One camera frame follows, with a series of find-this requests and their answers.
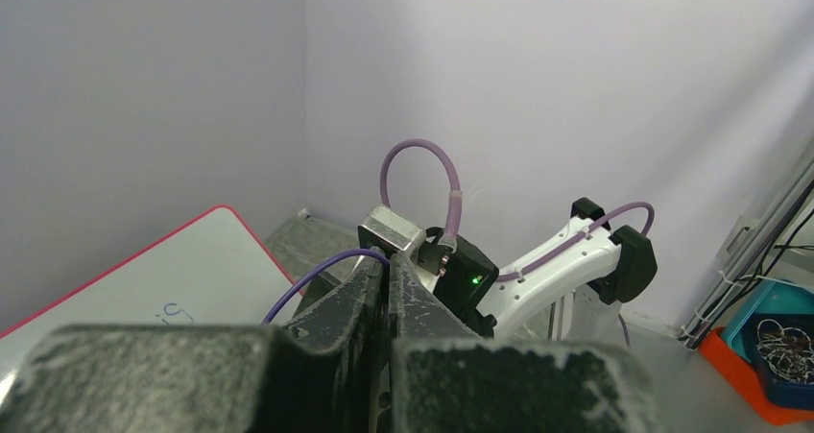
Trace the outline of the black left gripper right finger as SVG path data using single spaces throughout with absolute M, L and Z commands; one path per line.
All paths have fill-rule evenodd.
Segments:
M 389 261 L 394 432 L 662 432 L 652 382 L 631 353 L 591 341 L 472 332 Z

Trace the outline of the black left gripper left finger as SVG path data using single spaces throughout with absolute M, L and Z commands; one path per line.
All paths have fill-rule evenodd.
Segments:
M 366 432 L 380 371 L 381 286 L 351 277 L 285 325 L 67 325 L 30 351 L 5 432 Z

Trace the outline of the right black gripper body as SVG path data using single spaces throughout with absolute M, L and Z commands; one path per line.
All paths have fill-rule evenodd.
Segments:
M 417 264 L 421 282 L 472 331 L 492 337 L 496 319 L 481 313 L 477 306 L 494 285 L 499 268 L 461 235 L 453 253 L 440 245 L 441 227 L 431 227 L 425 234 Z

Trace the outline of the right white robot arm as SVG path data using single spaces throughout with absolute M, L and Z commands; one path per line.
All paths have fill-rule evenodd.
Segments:
M 465 238 L 448 248 L 442 228 L 432 227 L 418 251 L 419 276 L 456 318 L 483 337 L 509 337 L 544 310 L 570 313 L 579 296 L 617 311 L 656 276 L 648 237 L 655 218 L 646 202 L 605 211 L 581 198 L 561 230 L 503 269 Z

